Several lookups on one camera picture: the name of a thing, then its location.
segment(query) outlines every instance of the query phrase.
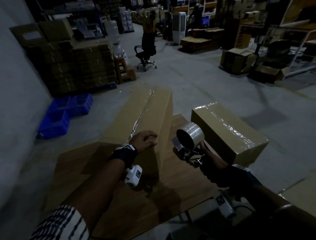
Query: striped shirt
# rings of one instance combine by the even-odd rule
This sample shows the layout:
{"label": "striped shirt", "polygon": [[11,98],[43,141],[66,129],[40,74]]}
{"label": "striped shirt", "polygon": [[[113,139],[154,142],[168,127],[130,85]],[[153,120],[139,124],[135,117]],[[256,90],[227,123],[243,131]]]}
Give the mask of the striped shirt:
{"label": "striped shirt", "polygon": [[61,205],[41,222],[29,240],[87,240],[89,232],[80,213]]}

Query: gray floor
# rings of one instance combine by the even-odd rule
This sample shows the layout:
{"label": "gray floor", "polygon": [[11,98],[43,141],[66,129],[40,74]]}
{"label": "gray floor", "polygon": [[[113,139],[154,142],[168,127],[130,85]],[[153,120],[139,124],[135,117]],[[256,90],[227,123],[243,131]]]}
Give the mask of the gray floor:
{"label": "gray floor", "polygon": [[[142,27],[134,27],[134,33],[121,36],[121,45],[130,63],[137,65],[139,60],[135,57],[134,45],[141,44]],[[187,54],[161,38],[157,38],[155,44],[157,54],[152,59],[157,69],[138,70],[136,82],[124,83],[116,90],[95,95],[90,114],[73,119],[67,135],[35,143],[9,202],[0,211],[2,239],[26,239],[29,236],[40,218],[58,154],[79,144],[96,141],[135,84],[171,88],[174,115],[181,113],[189,120],[193,107],[218,101],[262,132],[270,143],[250,168],[274,192],[289,187],[316,169],[315,73],[264,85],[219,69],[221,50]],[[211,205],[205,203],[200,211],[209,212],[213,209]],[[183,225],[175,224],[173,219],[173,222],[162,224],[137,238],[165,239],[169,231],[181,227]]]}

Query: office chair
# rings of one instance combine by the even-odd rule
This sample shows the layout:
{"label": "office chair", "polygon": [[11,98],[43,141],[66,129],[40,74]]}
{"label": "office chair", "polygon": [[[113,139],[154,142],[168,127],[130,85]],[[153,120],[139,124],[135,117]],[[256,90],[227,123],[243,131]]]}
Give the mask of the office chair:
{"label": "office chair", "polygon": [[[142,45],[137,45],[134,47],[136,52],[136,57],[138,57],[141,61],[140,64],[137,65],[137,69],[139,69],[139,65],[143,65],[144,71],[147,71],[147,65],[153,64],[155,68],[157,68],[155,61],[149,61],[150,56],[154,56],[156,54],[156,46],[155,46],[155,36],[156,33],[143,33]],[[142,52],[137,52],[137,48],[141,48]]]}

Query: blue container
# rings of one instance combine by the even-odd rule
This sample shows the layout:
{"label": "blue container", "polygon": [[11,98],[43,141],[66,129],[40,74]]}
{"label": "blue container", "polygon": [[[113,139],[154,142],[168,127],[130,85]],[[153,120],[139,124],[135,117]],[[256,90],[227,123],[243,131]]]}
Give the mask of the blue container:
{"label": "blue container", "polygon": [[69,117],[77,117],[89,113],[93,99],[90,93],[74,96],[67,107]]}
{"label": "blue container", "polygon": [[50,139],[65,135],[68,131],[70,118],[66,110],[47,112],[37,130],[44,139]]}
{"label": "blue container", "polygon": [[63,98],[55,98],[52,101],[51,105],[49,106],[47,113],[51,113],[60,109],[66,109],[69,105],[69,102],[70,102],[69,96],[66,96]]}

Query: small step stool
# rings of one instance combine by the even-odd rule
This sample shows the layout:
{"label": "small step stool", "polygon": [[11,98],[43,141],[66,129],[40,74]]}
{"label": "small step stool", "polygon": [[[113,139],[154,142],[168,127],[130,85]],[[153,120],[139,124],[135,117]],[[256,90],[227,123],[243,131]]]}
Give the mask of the small step stool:
{"label": "small step stool", "polygon": [[118,75],[118,83],[122,84],[127,79],[137,80],[135,69],[132,65],[127,65],[124,58],[114,57],[116,74]]}

